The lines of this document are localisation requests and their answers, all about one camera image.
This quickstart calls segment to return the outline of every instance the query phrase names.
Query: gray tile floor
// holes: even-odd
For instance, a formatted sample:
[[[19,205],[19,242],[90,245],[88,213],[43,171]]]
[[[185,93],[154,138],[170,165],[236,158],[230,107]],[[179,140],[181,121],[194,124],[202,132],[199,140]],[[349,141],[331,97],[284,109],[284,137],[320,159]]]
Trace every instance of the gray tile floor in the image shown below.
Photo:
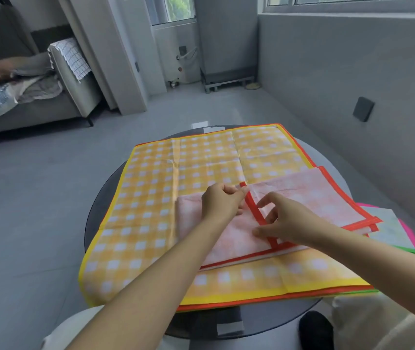
[[[264,90],[207,95],[199,83],[182,86],[153,98],[145,113],[104,112],[91,128],[77,122],[0,141],[0,349],[38,349],[56,325],[86,308],[77,273],[99,189],[134,145],[205,120],[282,123],[339,169],[356,201],[392,208],[415,229],[414,220]]]

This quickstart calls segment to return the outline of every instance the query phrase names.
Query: folded fabric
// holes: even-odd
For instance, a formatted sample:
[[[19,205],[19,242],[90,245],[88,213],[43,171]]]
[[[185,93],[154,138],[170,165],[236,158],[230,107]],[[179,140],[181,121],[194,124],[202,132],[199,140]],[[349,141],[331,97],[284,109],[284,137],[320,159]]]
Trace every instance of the folded fabric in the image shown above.
[[[375,223],[381,222],[353,202],[324,167],[273,178],[249,187],[244,213],[234,217],[223,231],[202,264],[202,269],[269,258],[305,248],[274,238],[266,241],[251,234],[251,230],[259,224],[266,223],[264,216],[272,209],[271,204],[262,209],[258,209],[256,204],[272,191],[304,204],[316,215],[350,231],[358,230],[358,233],[365,234],[377,230]],[[179,238],[185,237],[201,219],[201,195],[196,193],[178,197],[176,213]]]

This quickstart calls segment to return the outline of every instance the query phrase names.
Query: hand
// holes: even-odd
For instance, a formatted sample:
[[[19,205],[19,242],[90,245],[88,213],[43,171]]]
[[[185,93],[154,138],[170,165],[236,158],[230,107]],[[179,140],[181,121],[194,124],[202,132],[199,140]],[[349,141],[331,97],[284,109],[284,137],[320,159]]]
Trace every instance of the hand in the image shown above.
[[[248,187],[237,189],[223,183],[216,183],[208,187],[203,194],[202,220],[212,219],[222,225],[228,225],[235,215],[243,212],[242,201],[248,193]]]
[[[253,230],[253,235],[257,237],[276,237],[298,245],[312,246],[329,226],[335,227],[306,206],[276,192],[266,194],[257,206],[263,208],[270,203],[275,206],[266,217],[268,224]]]

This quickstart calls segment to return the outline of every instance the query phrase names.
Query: dark glass tabletop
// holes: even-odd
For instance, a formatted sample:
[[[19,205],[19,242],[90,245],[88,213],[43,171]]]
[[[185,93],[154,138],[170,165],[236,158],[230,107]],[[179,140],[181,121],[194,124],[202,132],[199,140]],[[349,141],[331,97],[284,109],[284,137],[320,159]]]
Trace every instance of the dark glass tabletop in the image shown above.
[[[233,129],[243,125],[215,125]],[[203,128],[179,132],[165,139],[203,134]],[[84,233],[88,250],[112,202],[125,163],[115,170],[100,189],[89,211]],[[278,300],[249,305],[176,313],[166,334],[187,339],[233,339],[255,335],[284,325],[315,306],[320,299]]]

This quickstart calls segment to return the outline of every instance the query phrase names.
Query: right hand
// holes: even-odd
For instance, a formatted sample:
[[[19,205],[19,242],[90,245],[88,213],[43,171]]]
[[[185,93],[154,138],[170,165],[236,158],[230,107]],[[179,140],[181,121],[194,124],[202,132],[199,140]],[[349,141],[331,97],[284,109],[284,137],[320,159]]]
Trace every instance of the right hand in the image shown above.
[[[270,203],[275,206],[265,218],[268,224],[253,230],[256,237],[276,237],[298,245],[311,246],[326,233],[327,227],[333,226],[306,206],[276,192],[266,194],[257,206],[263,208]]]

